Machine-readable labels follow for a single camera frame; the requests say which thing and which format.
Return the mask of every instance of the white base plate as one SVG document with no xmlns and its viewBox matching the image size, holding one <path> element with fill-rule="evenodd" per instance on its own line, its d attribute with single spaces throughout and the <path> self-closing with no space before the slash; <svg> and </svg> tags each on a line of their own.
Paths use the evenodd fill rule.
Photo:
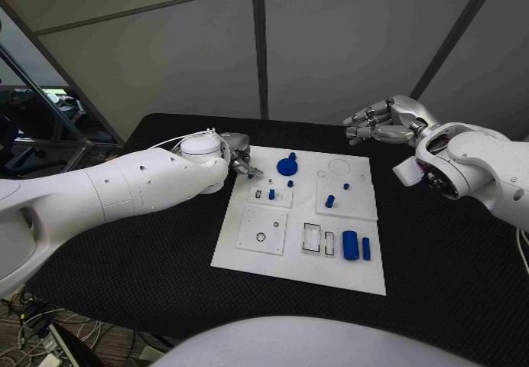
<svg viewBox="0 0 529 367">
<path fill-rule="evenodd" d="M 275 166 L 291 152 L 287 149 L 251 147 L 251 164 L 264 171 L 264 177 L 248 179 L 239 175 L 236 178 L 212 266 L 386 295 L 369 159 L 347 155 L 294 151 L 298 171 L 293 176 L 285 177 L 278 173 Z M 320 183 L 321 190 L 317 192 L 317 181 L 321 178 L 332 181 L 330 187 L 321 186 Z M 287 186 L 288 180 L 294 181 L 293 187 Z M 349 183 L 349 190 L 343 189 L 343 182 Z M 270 189 L 293 191 L 293 207 L 271 206 L 267 200 L 261 200 L 258 203 L 249 202 L 252 187 L 262 188 L 265 199 L 268 199 Z M 347 191 L 346 193 L 340 191 L 333 193 L 337 212 L 333 214 L 332 209 L 329 209 L 329 213 L 319 215 L 316 207 L 319 211 L 323 210 L 320 208 L 321 203 L 319 203 L 321 200 L 317 199 L 319 194 L 321 196 L 323 191 L 337 189 Z M 355 201 L 353 214 L 344 209 L 343 200 Z M 270 220 L 265 220 L 268 215 L 272 215 L 272 213 L 275 213 L 275 216 L 283 213 L 287 214 L 284 242 L 283 244 L 277 243 L 275 247 L 270 246 L 270 248 L 280 248 L 283 255 L 277 250 L 262 252 L 262 249 L 254 247 L 251 236 L 255 237 L 255 228 L 245 226 L 242 219 L 248 208 L 252 208 L 251 211 L 257 216 L 262 213 L 262 226 L 268 225 Z M 321 252 L 316 255 L 308 255 L 301 251 L 304 223 L 320 226 Z M 344 260 L 342 233 L 347 230 L 357 233 L 360 248 L 360 259 L 357 261 Z M 248 240 L 241 241 L 242 243 L 248 242 L 248 245 L 238 245 L 239 232 L 241 235 L 248 233 L 248 235 L 242 235 L 248 237 Z M 333 257 L 324 256 L 326 232 L 334 233 Z M 365 261 L 362 257 L 362 237 L 369 237 L 370 261 Z"/>
</svg>

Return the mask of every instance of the small blue piece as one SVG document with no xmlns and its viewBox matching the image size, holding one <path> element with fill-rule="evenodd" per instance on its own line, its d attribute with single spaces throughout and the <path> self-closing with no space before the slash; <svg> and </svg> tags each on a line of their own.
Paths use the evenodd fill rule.
<svg viewBox="0 0 529 367">
<path fill-rule="evenodd" d="M 333 207 L 333 202 L 334 202 L 334 197 L 333 197 L 333 195 L 329 195 L 327 202 L 326 202 L 326 207 L 327 208 Z"/>
<path fill-rule="evenodd" d="M 369 248 L 369 238 L 362 238 L 362 254 L 363 254 L 363 260 L 372 259 L 372 249 Z"/>
<path fill-rule="evenodd" d="M 284 158 L 278 162 L 278 172 L 284 176 L 293 176 L 297 173 L 297 162 L 290 158 Z"/>
<path fill-rule="evenodd" d="M 357 236 L 355 231 L 344 231 L 342 234 L 343 244 L 344 244 L 344 259 L 357 260 L 360 258 L 360 253 L 357 250 Z"/>
</svg>

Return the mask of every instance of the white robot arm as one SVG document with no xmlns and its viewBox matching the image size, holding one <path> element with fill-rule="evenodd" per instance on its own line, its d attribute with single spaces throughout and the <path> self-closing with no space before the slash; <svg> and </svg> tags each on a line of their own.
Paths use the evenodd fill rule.
<svg viewBox="0 0 529 367">
<path fill-rule="evenodd" d="M 450 199 L 473 196 L 529 232 L 529 143 L 476 125 L 443 124 L 409 97 L 395 96 L 344 120 L 349 143 L 375 138 L 415 147 L 396 167 L 405 186 L 427 180 Z"/>
<path fill-rule="evenodd" d="M 186 137 L 180 151 L 153 148 L 79 171 L 0 180 L 0 296 L 17 289 L 81 232 L 216 192 L 228 166 L 259 176 L 249 166 L 248 143 L 246 135 L 210 131 Z"/>
</svg>

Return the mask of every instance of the black table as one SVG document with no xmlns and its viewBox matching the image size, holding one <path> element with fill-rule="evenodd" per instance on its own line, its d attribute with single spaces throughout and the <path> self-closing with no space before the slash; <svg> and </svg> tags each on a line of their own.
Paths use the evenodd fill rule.
<svg viewBox="0 0 529 367">
<path fill-rule="evenodd" d="M 212 268 L 235 174 L 223 189 L 75 237 L 30 279 L 50 303 L 135 330 L 185 338 L 248 317 L 304 315 L 389 330 L 484 365 L 529 365 L 529 277 L 515 228 L 471 198 L 406 188 L 391 168 L 409 147 L 350 147 L 339 126 L 148 115 L 124 153 L 215 127 L 251 144 L 370 157 L 386 296 Z"/>
</svg>

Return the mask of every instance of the white board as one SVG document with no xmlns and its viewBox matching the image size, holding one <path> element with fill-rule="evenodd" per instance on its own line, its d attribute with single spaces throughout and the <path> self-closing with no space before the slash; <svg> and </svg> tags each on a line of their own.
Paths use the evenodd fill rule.
<svg viewBox="0 0 529 367">
<path fill-rule="evenodd" d="M 288 157 L 291 152 L 287 149 L 251 147 L 251 164 L 264 171 L 264 177 L 248 179 L 239 175 L 236 178 L 212 266 L 386 295 L 369 159 L 294 151 L 298 171 L 293 176 L 285 177 L 277 171 L 277 163 Z M 294 182 L 293 187 L 288 187 L 290 180 Z M 326 182 L 320 182 L 321 192 L 339 189 L 343 191 L 334 192 L 336 209 L 343 210 L 343 201 L 350 200 L 350 195 L 353 199 L 357 196 L 357 205 L 362 204 L 365 207 L 356 208 L 353 216 L 363 219 L 353 219 L 349 213 L 342 213 L 339 216 L 329 213 L 317 214 L 316 206 L 321 201 L 321 198 L 317 199 L 317 182 L 324 180 L 329 186 Z M 349 183 L 347 190 L 343 188 L 343 182 Z M 254 200 L 258 188 L 261 198 Z M 271 189 L 275 193 L 283 193 L 283 198 L 278 199 L 277 195 L 274 200 L 283 200 L 285 193 L 293 193 L 291 207 L 270 205 L 274 204 L 274 200 L 268 199 Z M 278 229 L 283 228 L 283 223 L 277 220 L 283 214 L 285 215 L 284 236 L 281 230 L 278 234 L 272 232 L 275 222 Z M 308 252 L 301 249 L 306 223 L 320 227 L 320 252 L 316 254 L 307 254 Z M 360 259 L 356 261 L 346 260 L 343 253 L 342 233 L 349 230 L 357 233 Z M 326 255 L 327 232 L 334 234 L 334 256 Z M 267 238 L 275 238 L 274 246 L 270 242 L 264 248 L 257 248 L 259 243 L 264 243 L 255 241 L 259 233 L 264 233 Z M 317 241 L 314 232 L 310 236 L 311 241 Z M 370 241 L 372 259 L 369 261 L 362 257 L 363 237 Z M 238 245 L 242 239 L 246 239 L 245 244 Z"/>
</svg>

